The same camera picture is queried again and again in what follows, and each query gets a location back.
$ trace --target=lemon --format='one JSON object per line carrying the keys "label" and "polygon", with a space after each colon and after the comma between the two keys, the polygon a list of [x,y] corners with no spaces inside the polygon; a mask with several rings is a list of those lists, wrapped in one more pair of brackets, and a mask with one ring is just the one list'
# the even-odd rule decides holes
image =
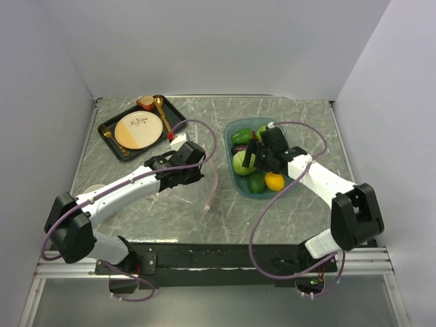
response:
{"label": "lemon", "polygon": [[271,191],[280,192],[285,188],[285,179],[280,174],[267,172],[265,175],[265,184]]}

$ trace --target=eggplant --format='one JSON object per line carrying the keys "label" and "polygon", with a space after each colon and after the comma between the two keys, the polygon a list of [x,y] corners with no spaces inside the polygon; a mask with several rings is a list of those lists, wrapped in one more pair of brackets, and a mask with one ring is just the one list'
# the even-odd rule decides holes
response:
{"label": "eggplant", "polygon": [[232,146],[232,148],[230,149],[230,152],[235,155],[237,154],[239,151],[243,151],[243,150],[247,150],[247,145],[245,144],[239,144],[239,145],[235,145]]}

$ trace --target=marble table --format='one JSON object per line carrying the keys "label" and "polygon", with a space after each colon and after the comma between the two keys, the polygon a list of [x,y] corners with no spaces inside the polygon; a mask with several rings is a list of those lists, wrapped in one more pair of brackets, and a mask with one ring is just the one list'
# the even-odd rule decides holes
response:
{"label": "marble table", "polygon": [[[253,224],[268,200],[252,200],[240,195],[230,179],[223,131],[236,119],[268,117],[277,121],[304,121],[326,137],[329,151],[318,161],[350,179],[347,159],[327,101],[300,101],[278,97],[168,97],[187,118],[201,119],[215,130],[218,147],[213,157],[218,186],[210,210],[204,210],[205,197],[213,184],[212,166],[205,166],[206,177],[198,184],[177,187],[156,196],[140,199],[103,222],[97,230],[124,236],[133,242],[247,243]],[[135,105],[136,98],[105,97],[96,105],[97,114],[87,140],[73,188],[73,195],[95,184],[109,184],[135,170],[152,155],[169,149],[162,142],[129,163],[116,159],[97,133],[97,126]],[[322,142],[311,130],[285,126],[291,145],[309,153],[322,149]],[[186,131],[195,142],[210,150],[212,138],[201,125],[191,123]],[[285,194],[267,213],[258,229],[257,243],[299,243],[325,230],[330,209],[302,185]]]}

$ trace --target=black tray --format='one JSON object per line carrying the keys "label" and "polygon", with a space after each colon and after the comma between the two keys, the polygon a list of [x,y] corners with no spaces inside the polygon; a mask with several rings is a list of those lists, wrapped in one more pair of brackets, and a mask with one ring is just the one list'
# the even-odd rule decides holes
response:
{"label": "black tray", "polygon": [[[178,111],[176,109],[176,107],[174,107],[172,105],[172,103],[168,101],[168,99],[166,97],[164,97],[163,95],[161,95],[161,97],[163,98],[162,110],[163,110],[163,112],[165,112],[166,119],[170,123],[171,127],[174,127],[177,123],[184,121],[186,119],[186,117],[183,116],[180,113],[180,111]],[[138,150],[128,149],[130,154],[129,154],[129,156],[126,157],[124,154],[122,154],[122,152],[120,151],[118,146],[115,144],[115,142],[112,141],[111,139],[105,137],[103,135],[102,131],[100,130],[101,126],[104,125],[104,126],[106,126],[107,129],[109,129],[112,132],[112,136],[115,136],[115,126],[120,121],[120,119],[122,119],[124,116],[126,116],[127,114],[130,114],[132,112],[143,111],[143,110],[144,110],[144,108],[136,105],[136,106],[131,107],[131,108],[123,111],[122,113],[112,117],[111,119],[108,119],[107,121],[102,123],[97,128],[98,134],[103,138],[103,141],[109,146],[109,149],[112,151],[112,153],[115,155],[115,157],[120,161],[124,161],[124,162],[131,161],[131,160],[137,158],[139,155],[147,152],[147,150],[149,150],[150,148],[152,148],[156,144],[167,139],[168,131],[166,129],[165,124],[163,124],[163,129],[165,130],[165,132],[162,133],[161,137],[156,142],[154,142],[152,145],[147,146],[147,147],[142,148],[142,149],[138,149]],[[151,112],[153,114],[157,115],[158,117],[161,116],[159,114],[159,111],[157,111],[156,107]],[[185,126],[186,126],[186,124],[182,124],[180,127],[177,127],[177,131],[184,128]]]}

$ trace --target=utensil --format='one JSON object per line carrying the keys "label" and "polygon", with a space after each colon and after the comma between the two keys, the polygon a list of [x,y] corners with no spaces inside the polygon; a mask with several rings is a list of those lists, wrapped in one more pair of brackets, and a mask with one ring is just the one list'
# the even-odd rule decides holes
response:
{"label": "utensil", "polygon": [[163,97],[160,97],[160,96],[155,97],[155,104],[156,104],[157,111],[159,111],[159,113],[160,113],[160,115],[161,115],[161,118],[162,118],[162,121],[163,121],[163,123],[165,124],[166,129],[167,129],[168,131],[171,131],[171,125],[170,125],[170,123],[166,120],[165,112],[164,112],[164,110],[162,109],[162,106],[163,106],[163,104],[164,104],[164,99],[163,99]]}
{"label": "utensil", "polygon": [[143,107],[147,111],[153,111],[155,108],[155,98],[152,95],[145,95],[139,100],[136,100],[136,104]]}
{"label": "utensil", "polygon": [[100,130],[102,131],[103,135],[105,138],[109,138],[112,141],[114,141],[114,143],[118,146],[118,148],[120,149],[121,153],[124,154],[126,157],[128,157],[130,155],[129,150],[127,150],[124,146],[122,146],[121,144],[119,144],[115,138],[112,136],[112,132],[104,125],[102,125],[100,127]]}
{"label": "utensil", "polygon": [[164,124],[159,116],[148,111],[135,111],[119,120],[115,138],[122,146],[138,150],[155,143],[162,135]]}

